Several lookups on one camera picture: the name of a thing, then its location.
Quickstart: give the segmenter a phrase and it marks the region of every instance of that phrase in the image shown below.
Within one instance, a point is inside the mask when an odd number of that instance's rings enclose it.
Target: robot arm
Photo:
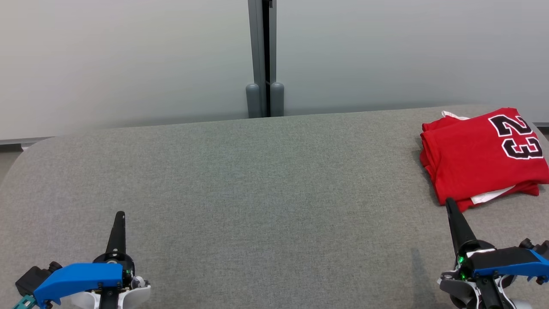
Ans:
[[[61,298],[72,295],[73,303],[83,309],[135,309],[150,296],[147,280],[135,276],[135,265],[126,254],[126,215],[116,213],[107,250],[93,263],[50,268],[32,267],[15,286],[23,299],[14,309],[52,308]]]
[[[533,246],[525,239],[519,247],[497,249],[475,237],[453,199],[446,200],[446,210],[456,260],[454,270],[440,276],[440,289],[458,308],[531,309],[503,289],[519,275],[537,277],[540,285],[549,281],[549,241]]]

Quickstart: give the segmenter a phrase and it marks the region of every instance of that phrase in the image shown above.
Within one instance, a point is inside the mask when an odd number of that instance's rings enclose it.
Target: folded jersey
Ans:
[[[549,167],[537,135],[514,108],[475,118],[443,112],[423,124],[420,160],[439,203],[453,197],[460,211],[515,192],[538,195]]]

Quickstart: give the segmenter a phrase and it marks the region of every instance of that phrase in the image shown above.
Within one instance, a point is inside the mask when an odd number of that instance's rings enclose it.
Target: floor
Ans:
[[[549,134],[545,134],[545,138],[549,140]],[[0,145],[0,184],[22,152],[20,145]]]

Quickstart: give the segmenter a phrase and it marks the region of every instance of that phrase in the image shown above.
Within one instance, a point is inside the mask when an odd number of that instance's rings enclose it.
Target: white plastic part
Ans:
[[[490,252],[490,251],[496,251],[496,249],[482,249],[482,250],[476,250],[476,251],[469,251],[469,252],[467,252],[467,258],[472,257],[473,254],[483,253],[483,252]]]
[[[132,280],[132,288],[144,288],[146,286],[145,279],[141,276],[135,276]]]
[[[512,301],[513,301],[514,306],[517,309],[533,309],[532,305],[527,301],[519,300],[519,299],[512,299]]]
[[[150,285],[145,288],[133,289],[118,294],[117,309],[137,309],[139,305],[146,302],[150,297]],[[71,296],[75,306],[82,309],[99,309],[101,295],[96,293],[81,292]]]

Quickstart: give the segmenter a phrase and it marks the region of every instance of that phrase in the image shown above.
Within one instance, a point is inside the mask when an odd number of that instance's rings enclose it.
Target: white wall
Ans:
[[[549,122],[549,2],[278,0],[285,114],[452,103]]]
[[[5,0],[0,140],[247,118],[247,0]]]

